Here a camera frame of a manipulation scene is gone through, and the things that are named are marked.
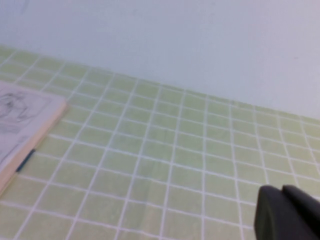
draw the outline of black object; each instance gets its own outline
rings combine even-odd
[[[320,240],[320,202],[292,185],[262,186],[254,231],[257,240]]]

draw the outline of green tiled surface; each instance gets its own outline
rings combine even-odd
[[[0,198],[5,240],[253,240],[259,187],[320,199],[320,121],[0,46],[69,110]]]

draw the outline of white wall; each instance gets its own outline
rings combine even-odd
[[[318,0],[24,1],[0,43],[320,118]]]

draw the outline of black plastic object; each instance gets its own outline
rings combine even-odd
[[[310,226],[305,219],[310,216],[314,207],[319,213],[319,205],[316,206],[314,201],[311,196],[294,186],[284,186],[283,192],[269,185],[260,187],[254,219],[256,239],[320,240],[313,229],[314,224]],[[312,221],[318,219],[317,214],[312,215]]]

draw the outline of sketch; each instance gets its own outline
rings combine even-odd
[[[32,121],[50,99],[29,92],[10,90],[0,92],[0,122],[25,125]]]

